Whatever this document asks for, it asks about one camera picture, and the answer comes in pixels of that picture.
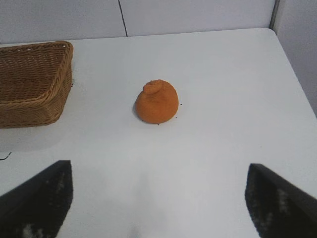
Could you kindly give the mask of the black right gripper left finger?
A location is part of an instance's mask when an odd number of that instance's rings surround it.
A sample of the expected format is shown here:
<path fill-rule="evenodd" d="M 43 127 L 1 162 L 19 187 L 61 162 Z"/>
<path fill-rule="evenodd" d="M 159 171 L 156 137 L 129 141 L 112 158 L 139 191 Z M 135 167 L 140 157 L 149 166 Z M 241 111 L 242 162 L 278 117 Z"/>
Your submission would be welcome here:
<path fill-rule="evenodd" d="M 55 238 L 72 200 L 71 162 L 57 161 L 0 197 L 0 236 Z"/>

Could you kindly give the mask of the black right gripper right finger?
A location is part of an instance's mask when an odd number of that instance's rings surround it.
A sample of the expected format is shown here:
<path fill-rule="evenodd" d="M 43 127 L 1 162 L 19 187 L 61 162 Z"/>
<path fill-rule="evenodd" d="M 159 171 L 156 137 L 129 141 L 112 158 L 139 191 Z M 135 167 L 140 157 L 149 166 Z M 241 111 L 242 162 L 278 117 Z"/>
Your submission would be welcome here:
<path fill-rule="evenodd" d="M 246 206 L 261 238 L 315 238 L 317 200 L 262 164 L 250 164 Z"/>

